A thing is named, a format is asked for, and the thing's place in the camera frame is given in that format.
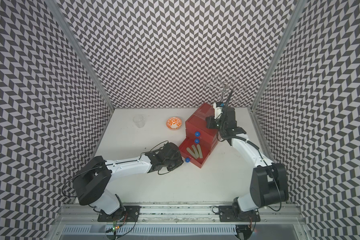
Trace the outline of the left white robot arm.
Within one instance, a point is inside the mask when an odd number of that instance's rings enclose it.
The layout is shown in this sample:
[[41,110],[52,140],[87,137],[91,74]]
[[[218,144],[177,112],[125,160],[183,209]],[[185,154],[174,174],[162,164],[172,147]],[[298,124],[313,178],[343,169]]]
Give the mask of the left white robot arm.
[[168,141],[164,141],[161,148],[131,159],[105,160],[96,156],[73,177],[73,188],[81,206],[99,209],[101,214],[112,218],[121,217],[125,207],[117,194],[107,190],[108,183],[131,175],[159,172],[163,168],[171,172],[183,163],[179,147]]

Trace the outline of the olive green knife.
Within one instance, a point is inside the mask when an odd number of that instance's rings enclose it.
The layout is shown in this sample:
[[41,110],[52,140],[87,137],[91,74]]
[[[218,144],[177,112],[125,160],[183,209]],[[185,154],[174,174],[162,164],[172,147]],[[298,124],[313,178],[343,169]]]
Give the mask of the olive green knife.
[[199,155],[197,153],[195,153],[193,150],[191,150],[190,148],[187,148],[187,152],[194,158],[197,159],[199,157]]
[[199,144],[197,144],[197,150],[199,153],[199,158],[202,159],[203,158],[203,152],[202,152],[202,148]]
[[196,148],[195,145],[192,145],[192,149],[193,149],[193,151],[194,151],[195,153],[199,154],[199,153],[198,153],[198,150],[197,150],[197,148]]

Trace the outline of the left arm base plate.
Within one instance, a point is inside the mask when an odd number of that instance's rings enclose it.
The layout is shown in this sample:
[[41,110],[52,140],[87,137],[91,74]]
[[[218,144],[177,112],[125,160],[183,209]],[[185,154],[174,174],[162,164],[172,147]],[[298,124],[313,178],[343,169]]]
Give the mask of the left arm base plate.
[[121,221],[129,223],[136,222],[139,218],[141,206],[129,205],[120,207],[112,214],[106,214],[103,210],[100,211],[98,222],[116,222]]

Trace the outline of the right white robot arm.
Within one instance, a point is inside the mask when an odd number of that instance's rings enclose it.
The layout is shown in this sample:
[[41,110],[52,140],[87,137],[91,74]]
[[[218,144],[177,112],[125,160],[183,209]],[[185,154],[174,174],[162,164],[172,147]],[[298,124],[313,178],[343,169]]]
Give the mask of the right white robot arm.
[[213,105],[214,114],[206,118],[207,128],[218,131],[222,141],[236,149],[252,170],[249,193],[234,199],[233,208],[238,214],[254,211],[289,198],[287,171],[283,164],[274,163],[248,137],[247,132],[237,126],[236,112],[223,102]]

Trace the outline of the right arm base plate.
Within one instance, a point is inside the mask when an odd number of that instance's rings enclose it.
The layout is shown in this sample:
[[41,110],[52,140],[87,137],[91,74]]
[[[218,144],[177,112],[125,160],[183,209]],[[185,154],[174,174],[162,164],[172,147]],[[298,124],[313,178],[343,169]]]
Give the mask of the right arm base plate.
[[255,210],[241,211],[234,206],[218,206],[220,222],[260,222],[260,214]]

